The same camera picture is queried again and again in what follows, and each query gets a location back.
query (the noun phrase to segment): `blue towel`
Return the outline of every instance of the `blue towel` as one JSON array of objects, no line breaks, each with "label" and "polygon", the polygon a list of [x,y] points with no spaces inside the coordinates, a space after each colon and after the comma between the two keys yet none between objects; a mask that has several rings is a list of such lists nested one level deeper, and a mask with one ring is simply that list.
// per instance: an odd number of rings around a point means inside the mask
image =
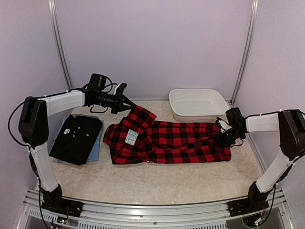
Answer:
[{"label": "blue towel", "polygon": [[[62,124],[61,126],[64,124],[64,122],[66,121],[66,117],[63,118]],[[101,131],[99,132],[99,135],[96,138],[96,141],[93,145],[93,148],[88,156],[87,162],[92,162],[92,161],[99,161],[99,154],[100,154],[100,141],[101,141],[101,137],[102,137],[102,132],[103,132],[103,128],[104,128],[104,121],[101,120],[101,122],[103,123],[103,126],[101,128]],[[57,160],[58,163],[63,163],[66,161],[61,161],[61,160]]]}]

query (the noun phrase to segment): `shirt label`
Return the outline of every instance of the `shirt label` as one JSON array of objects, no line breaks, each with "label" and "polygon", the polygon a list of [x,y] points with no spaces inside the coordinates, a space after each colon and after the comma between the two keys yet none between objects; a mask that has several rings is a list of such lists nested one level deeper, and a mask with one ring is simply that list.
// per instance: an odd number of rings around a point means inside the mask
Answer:
[{"label": "shirt label", "polygon": [[127,136],[125,138],[125,143],[134,146],[135,140],[137,140],[138,135],[139,135],[138,132],[129,129],[128,133],[127,133]]},{"label": "shirt label", "polygon": [[70,132],[70,129],[66,129],[65,132],[63,132],[64,135],[68,134]]}]

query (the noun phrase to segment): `red and black checkered shirt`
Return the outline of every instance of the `red and black checkered shirt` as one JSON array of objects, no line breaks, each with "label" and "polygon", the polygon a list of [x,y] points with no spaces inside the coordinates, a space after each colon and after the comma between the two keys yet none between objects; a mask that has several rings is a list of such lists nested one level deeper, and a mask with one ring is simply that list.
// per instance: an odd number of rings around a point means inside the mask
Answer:
[{"label": "red and black checkered shirt", "polygon": [[[113,164],[198,163],[229,161],[230,148],[215,147],[219,131],[211,123],[170,123],[154,121],[150,111],[137,106],[104,135]],[[129,129],[139,133],[134,145],[125,143]]]}]

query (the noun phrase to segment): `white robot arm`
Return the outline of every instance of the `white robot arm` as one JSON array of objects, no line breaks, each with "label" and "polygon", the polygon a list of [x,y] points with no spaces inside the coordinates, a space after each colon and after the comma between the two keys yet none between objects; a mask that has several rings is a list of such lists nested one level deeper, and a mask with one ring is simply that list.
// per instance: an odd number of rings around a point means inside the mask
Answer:
[{"label": "white robot arm", "polygon": [[107,78],[99,74],[92,74],[86,88],[78,88],[53,96],[28,97],[25,100],[19,122],[19,132],[23,141],[28,144],[31,167],[40,181],[44,198],[41,207],[44,209],[79,217],[82,208],[81,202],[62,198],[62,190],[54,176],[49,159],[48,118],[65,110],[95,104],[110,107],[113,114],[135,108],[135,104],[123,95],[126,83],[118,85],[115,94],[103,91]]},{"label": "white robot arm", "polygon": [[305,155],[305,119],[299,110],[285,110],[268,114],[251,115],[244,118],[239,108],[226,112],[228,123],[218,120],[222,129],[215,144],[233,146],[235,140],[245,139],[245,133],[277,131],[280,133],[280,149],[265,173],[254,182],[246,199],[229,202],[231,216],[237,216],[268,208],[268,194],[284,179],[295,161]]}]

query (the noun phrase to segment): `white wall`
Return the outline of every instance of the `white wall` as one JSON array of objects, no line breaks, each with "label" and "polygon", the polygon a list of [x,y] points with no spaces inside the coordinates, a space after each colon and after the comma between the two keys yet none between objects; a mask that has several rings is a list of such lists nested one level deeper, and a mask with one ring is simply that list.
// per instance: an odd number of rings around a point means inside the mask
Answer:
[{"label": "white wall", "polygon": [[230,99],[251,0],[57,0],[74,86],[91,73],[126,82],[130,98],[213,88]]},{"label": "white wall", "polygon": [[[279,109],[305,111],[305,2],[260,0],[253,45],[237,99],[243,115]],[[279,134],[252,135],[266,165],[279,149]],[[305,223],[305,158],[282,183],[296,228]]]},{"label": "white wall", "polygon": [[[9,136],[7,121],[13,109],[27,96],[66,90],[47,1],[0,1],[0,228],[14,227],[28,188],[36,185],[27,149]],[[50,139],[64,114],[50,121]],[[18,132],[20,111],[12,119]]]}]

